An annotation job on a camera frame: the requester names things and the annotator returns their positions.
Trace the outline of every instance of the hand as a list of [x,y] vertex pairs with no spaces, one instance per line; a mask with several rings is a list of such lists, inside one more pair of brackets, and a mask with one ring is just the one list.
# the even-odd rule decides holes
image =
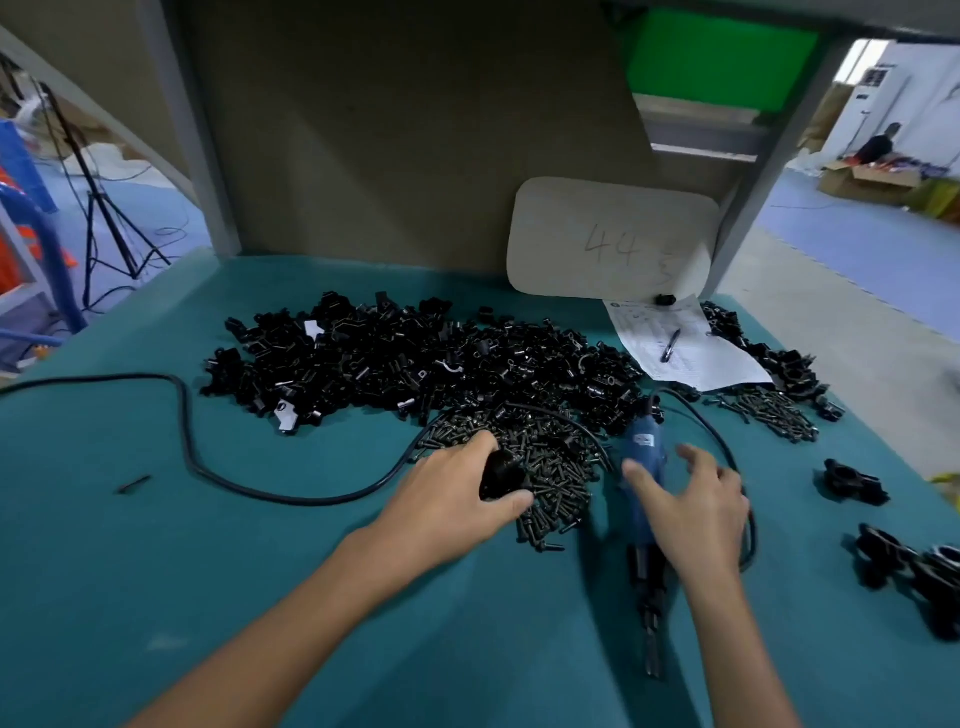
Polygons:
[[369,526],[410,579],[468,553],[533,504],[525,490],[492,502],[480,499],[487,458],[497,449],[496,438],[483,430],[466,445],[420,460]]
[[623,475],[650,519],[657,544],[690,589],[716,580],[739,580],[740,545],[750,501],[740,475],[718,468],[709,452],[677,446],[690,482],[678,496],[663,490],[643,466],[627,459]]

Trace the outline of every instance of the blue pipe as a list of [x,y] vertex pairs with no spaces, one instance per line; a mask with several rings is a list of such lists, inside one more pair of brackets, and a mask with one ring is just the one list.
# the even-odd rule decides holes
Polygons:
[[46,215],[23,192],[1,182],[0,204],[7,209],[7,214],[10,215],[14,225],[29,225],[34,229],[40,249],[43,251],[41,263],[54,295],[54,304],[67,327],[74,333],[86,328],[86,320],[73,294],[70,272],[66,268],[66,263],[63,262],[63,251],[60,249],[57,233]]
[[39,344],[42,347],[58,347],[63,344],[63,339],[58,339],[56,336],[44,336],[41,333],[24,333],[23,331],[13,331],[9,328],[0,328],[0,339],[26,341],[28,344]]

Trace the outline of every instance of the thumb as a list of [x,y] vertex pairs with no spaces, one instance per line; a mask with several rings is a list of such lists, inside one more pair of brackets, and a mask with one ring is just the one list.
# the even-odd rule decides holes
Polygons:
[[499,530],[510,521],[516,521],[520,515],[534,504],[534,494],[528,490],[508,493],[503,498],[484,503],[487,506],[493,528]]
[[646,468],[629,457],[623,461],[623,476],[633,487],[645,511],[662,508],[664,503],[673,498],[657,484],[652,475],[647,473]]

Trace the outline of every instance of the teal table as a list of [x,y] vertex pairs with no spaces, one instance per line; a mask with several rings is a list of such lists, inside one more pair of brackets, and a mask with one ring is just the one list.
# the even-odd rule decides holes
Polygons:
[[[220,265],[197,253],[31,376],[153,371],[196,388],[203,360],[233,343],[228,316],[308,310],[330,289],[356,303],[379,290],[401,303],[439,296],[460,318],[492,305],[617,342],[600,302],[525,296],[506,281],[297,257]],[[741,320],[750,337],[777,343]],[[852,414],[824,424],[818,444],[790,445],[733,413],[707,413],[750,489],[759,555],[747,590],[806,725],[956,725],[960,645],[936,642],[906,596],[861,588],[842,542],[863,521],[918,547],[958,542],[957,514]],[[669,439],[717,451],[683,413],[667,418]],[[391,414],[349,410],[285,438],[228,399],[196,398],[194,420],[209,467],[294,495],[373,482],[415,432]],[[323,509],[219,490],[183,466],[174,391],[160,381],[18,393],[0,400],[0,431],[4,726],[129,717],[292,589],[393,490]],[[880,475],[893,501],[877,509],[824,499],[812,479],[827,457]],[[135,494],[113,494],[147,473]],[[667,478],[671,488],[685,483],[677,458]],[[621,509],[612,482],[596,485],[593,523],[563,537],[566,552],[537,554],[507,528],[424,577],[347,639],[286,724],[710,725],[683,595],[670,607],[666,682],[641,674]]]

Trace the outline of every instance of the sheet of paper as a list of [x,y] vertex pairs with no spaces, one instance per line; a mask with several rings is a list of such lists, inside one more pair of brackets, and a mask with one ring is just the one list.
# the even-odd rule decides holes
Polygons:
[[[695,297],[672,306],[604,301],[624,348],[657,381],[711,392],[735,384],[770,383],[770,375],[754,358],[719,336],[710,336],[710,324]],[[670,360],[660,361],[670,337],[680,330]]]

